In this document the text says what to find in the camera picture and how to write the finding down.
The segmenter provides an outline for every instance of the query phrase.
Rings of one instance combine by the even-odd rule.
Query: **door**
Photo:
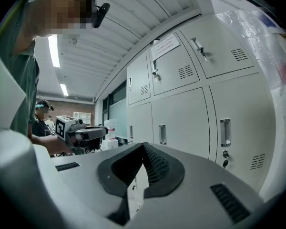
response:
[[[127,67],[128,105],[151,96],[146,53],[142,53]]]
[[[202,88],[152,103],[154,143],[209,158],[209,121]]]
[[[196,69],[187,50],[177,33],[174,33],[174,36],[178,40],[179,46],[156,60],[153,60],[150,52],[151,71],[156,71],[157,73],[156,78],[153,76],[155,95],[199,81]]]
[[[151,103],[128,107],[128,141],[153,143]]]
[[[218,20],[215,16],[193,20],[180,29],[196,53],[207,78],[254,66],[241,44]],[[198,51],[201,47],[205,58]]]
[[[223,151],[227,150],[226,169],[232,174],[239,178],[262,174],[271,144],[270,111],[259,74],[215,83],[210,88],[218,130],[216,163],[222,166]]]

